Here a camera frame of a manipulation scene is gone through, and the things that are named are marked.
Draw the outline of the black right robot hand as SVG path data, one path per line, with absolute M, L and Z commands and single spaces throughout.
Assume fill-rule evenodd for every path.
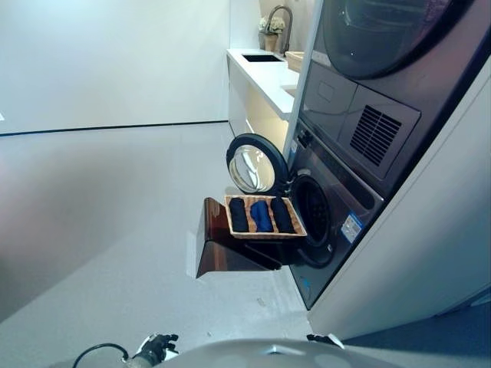
M 308 334 L 306 336 L 308 341 L 313 341 L 317 343 L 324 343 L 324 344 L 330 344 L 336 347 L 339 347 L 340 349 L 344 350 L 344 344 L 332 333 L 328 334 L 327 336 L 321 336 L 321 335 L 316 335 L 316 334 Z

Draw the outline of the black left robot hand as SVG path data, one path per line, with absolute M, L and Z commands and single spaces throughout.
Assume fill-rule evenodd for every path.
M 155 366 L 179 355 L 176 349 L 178 339 L 174 333 L 152 334 L 142 342 L 134 357 L 142 357 Z

